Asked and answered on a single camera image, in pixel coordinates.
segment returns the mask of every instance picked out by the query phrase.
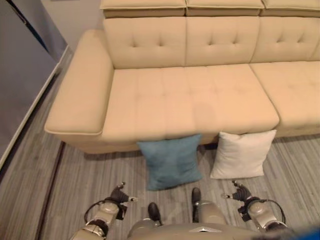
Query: blue object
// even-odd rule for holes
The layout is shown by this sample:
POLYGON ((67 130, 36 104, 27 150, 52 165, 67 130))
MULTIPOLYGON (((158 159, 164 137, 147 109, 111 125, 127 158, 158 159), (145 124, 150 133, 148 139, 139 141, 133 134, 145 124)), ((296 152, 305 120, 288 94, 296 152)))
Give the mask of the blue object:
POLYGON ((320 228, 314 230, 312 232, 305 233, 294 240, 320 240, 320 228))
POLYGON ((148 190, 172 188, 202 178, 197 146, 201 134, 162 141, 139 141, 149 170, 148 190))

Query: sofa armrest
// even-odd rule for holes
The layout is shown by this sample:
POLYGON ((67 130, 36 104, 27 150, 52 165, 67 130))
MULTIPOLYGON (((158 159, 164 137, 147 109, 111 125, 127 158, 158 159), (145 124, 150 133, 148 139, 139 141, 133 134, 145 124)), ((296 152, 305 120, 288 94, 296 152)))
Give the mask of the sofa armrest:
POLYGON ((56 135, 100 135, 114 67, 103 30, 81 37, 48 115, 45 131, 56 135))

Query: gray carpet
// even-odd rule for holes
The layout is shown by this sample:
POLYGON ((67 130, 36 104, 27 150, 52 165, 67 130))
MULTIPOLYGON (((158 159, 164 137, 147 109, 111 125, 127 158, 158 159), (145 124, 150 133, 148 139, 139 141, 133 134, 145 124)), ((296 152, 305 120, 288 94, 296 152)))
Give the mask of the gray carpet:
MULTIPOLYGON (((282 206, 287 224, 303 228, 320 223, 320 136, 276 139, 264 163, 265 176, 241 179, 251 192, 263 199, 273 199, 282 206)), ((107 197, 121 181, 130 196, 139 197, 128 204, 124 221, 117 221, 110 232, 110 240, 125 239, 132 225, 147 216, 150 202, 159 205, 164 224, 189 223, 191 191, 199 187, 204 199, 218 204, 227 222, 234 226, 255 229, 252 222, 243 222, 237 212, 240 203, 225 200, 221 193, 234 192, 229 180, 209 178, 216 150, 198 150, 199 169, 203 179, 162 191, 146 191, 146 161, 139 151, 86 155, 67 146, 57 175, 50 202, 43 239, 67 239, 84 224, 83 215, 88 206, 107 197)), ((279 219, 281 215, 271 205, 279 219)))
MULTIPOLYGON (((46 202, 60 141, 43 131, 44 121, 65 68, 36 114, 0 185, 0 239, 34 240, 46 202)), ((239 181, 260 198, 279 202, 292 228, 320 224, 320 135, 276 139, 264 163, 265 176, 239 181)), ((227 222, 255 229, 243 222, 240 203, 221 193, 234 192, 229 180, 209 178, 216 150, 198 149, 203 179, 163 191, 147 191, 146 162, 139 151, 88 155, 66 146, 43 222, 41 239, 67 240, 84 225, 83 215, 94 202, 107 197, 122 181, 124 191, 139 201, 128 204, 124 221, 117 221, 109 240, 124 240, 132 225, 147 216, 149 202, 159 205, 164 224, 191 221, 191 190, 218 204, 227 222)), ((280 219, 276 206, 270 205, 280 219)))

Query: wall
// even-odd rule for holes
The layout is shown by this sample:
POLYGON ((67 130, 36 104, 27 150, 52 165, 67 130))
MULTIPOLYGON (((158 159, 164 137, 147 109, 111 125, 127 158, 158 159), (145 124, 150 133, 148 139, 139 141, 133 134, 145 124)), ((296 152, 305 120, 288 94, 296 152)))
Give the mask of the wall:
POLYGON ((51 57, 59 62, 66 41, 51 20, 40 0, 12 0, 44 41, 51 57))
POLYGON ((0 0, 0 169, 57 62, 0 0))
POLYGON ((41 0, 53 22, 74 51, 83 32, 103 28, 101 0, 41 0))

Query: white baseboard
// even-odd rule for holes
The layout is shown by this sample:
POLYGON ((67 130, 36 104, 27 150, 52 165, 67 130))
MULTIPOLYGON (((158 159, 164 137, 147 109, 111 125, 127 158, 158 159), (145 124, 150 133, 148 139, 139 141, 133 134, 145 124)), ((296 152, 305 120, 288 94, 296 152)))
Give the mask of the white baseboard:
POLYGON ((12 137, 10 143, 8 144, 6 150, 4 151, 4 153, 3 153, 3 155, 2 155, 2 157, 0 159, 0 170, 1 170, 2 166, 4 165, 8 155, 9 155, 11 149, 12 149, 12 147, 14 146, 16 140, 18 139, 18 137, 19 137, 22 129, 24 128, 27 120, 29 119, 31 113, 33 112, 33 110, 35 109, 35 107, 36 107, 37 103, 39 102, 41 96, 44 94, 45 90, 47 89, 47 87, 48 87, 49 83, 51 82, 53 76, 56 74, 57 70, 59 69, 59 67, 61 65, 61 62, 65 58, 68 49, 69 49, 69 46, 66 46, 66 48, 65 48, 65 50, 64 50, 64 52, 63 52, 63 54, 62 54, 62 56, 61 56, 61 58, 59 60, 59 62, 56 64, 56 66, 54 67, 53 71, 51 72, 51 74, 49 75, 47 80, 45 81, 45 83, 42 86, 41 90, 39 91, 38 95, 35 97, 32 105, 30 106, 30 108, 28 110, 28 112, 24 116, 22 122, 20 123, 18 129, 16 130, 15 134, 13 135, 13 137, 12 137))

